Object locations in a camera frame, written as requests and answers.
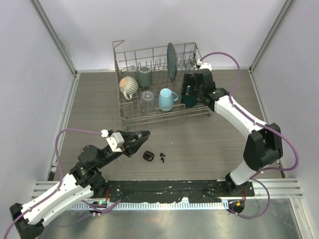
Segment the small black earbud case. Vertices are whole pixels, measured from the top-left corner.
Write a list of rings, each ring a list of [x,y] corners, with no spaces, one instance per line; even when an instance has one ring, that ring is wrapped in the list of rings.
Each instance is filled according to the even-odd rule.
[[[150,151],[145,151],[143,153],[143,159],[146,161],[151,162],[151,161],[153,161],[154,157],[155,157],[155,155]]]

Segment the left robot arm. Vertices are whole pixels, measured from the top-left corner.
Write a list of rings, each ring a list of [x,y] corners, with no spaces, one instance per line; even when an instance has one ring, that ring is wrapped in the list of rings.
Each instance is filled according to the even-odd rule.
[[[102,198],[107,182],[100,169],[121,155],[134,155],[151,133],[148,130],[126,132],[104,129],[94,134],[106,140],[107,145],[103,149],[85,146],[76,165],[57,184],[28,203],[15,203],[10,207],[12,223],[9,227],[15,227],[20,238],[34,239],[69,207],[90,197]]]

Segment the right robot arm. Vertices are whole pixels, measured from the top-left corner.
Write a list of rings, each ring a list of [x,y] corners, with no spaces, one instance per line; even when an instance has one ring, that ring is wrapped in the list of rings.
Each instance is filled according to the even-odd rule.
[[[225,191],[229,196],[238,196],[257,171],[283,156],[280,127],[253,117],[227,90],[217,88],[210,70],[184,74],[181,94],[199,100],[223,116],[246,139],[243,161],[225,177]]]

